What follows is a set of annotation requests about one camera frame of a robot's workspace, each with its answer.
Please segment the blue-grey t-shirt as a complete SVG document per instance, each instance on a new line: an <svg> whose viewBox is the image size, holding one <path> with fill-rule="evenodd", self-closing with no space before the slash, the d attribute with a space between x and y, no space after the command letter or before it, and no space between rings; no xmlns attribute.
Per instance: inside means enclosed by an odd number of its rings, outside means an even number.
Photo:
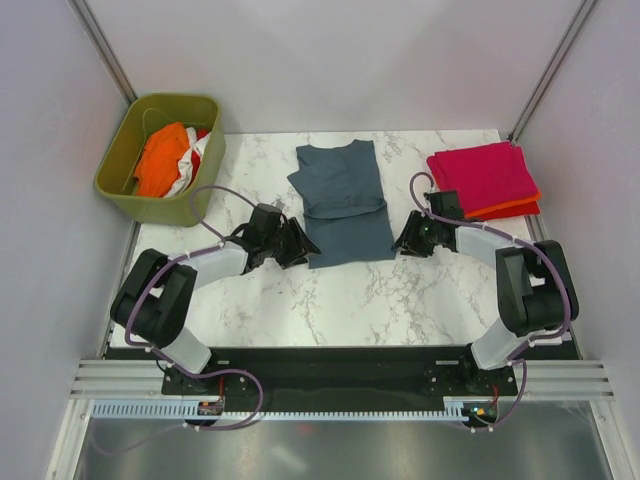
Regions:
<svg viewBox="0 0 640 480"><path fill-rule="evenodd" d="M299 168L288 180L301 196L306 235L320 253L309 267L395 258L387 202L372 141L296 148Z"/></svg>

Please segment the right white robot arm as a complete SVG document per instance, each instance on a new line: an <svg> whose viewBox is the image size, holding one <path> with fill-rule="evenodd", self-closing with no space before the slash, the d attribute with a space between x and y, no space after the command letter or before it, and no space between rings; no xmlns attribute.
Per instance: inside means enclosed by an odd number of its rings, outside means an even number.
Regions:
<svg viewBox="0 0 640 480"><path fill-rule="evenodd" d="M530 243L464 218L454 191L424 195L427 207L410 213L393 245L402 255L428 258L443 247L472 257L495 272L498 319L466 347L458 381L483 392L494 371L513 363L539 340L561 337L579 313L563 247L554 240Z"/></svg>

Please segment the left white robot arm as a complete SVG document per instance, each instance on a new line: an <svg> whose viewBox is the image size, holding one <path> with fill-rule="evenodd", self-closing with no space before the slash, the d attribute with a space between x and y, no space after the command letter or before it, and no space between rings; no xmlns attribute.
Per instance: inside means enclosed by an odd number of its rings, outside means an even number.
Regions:
<svg viewBox="0 0 640 480"><path fill-rule="evenodd" d="M248 274L267 259L287 269L319 253L297 219L260 203L248 222L214 246L175 257L143 251L111 304L110 319L125 330L127 344L158 352L185 371L185 382L196 392L208 393L218 385L220 371L210 362L210 348L186 326L193 293Z"/></svg>

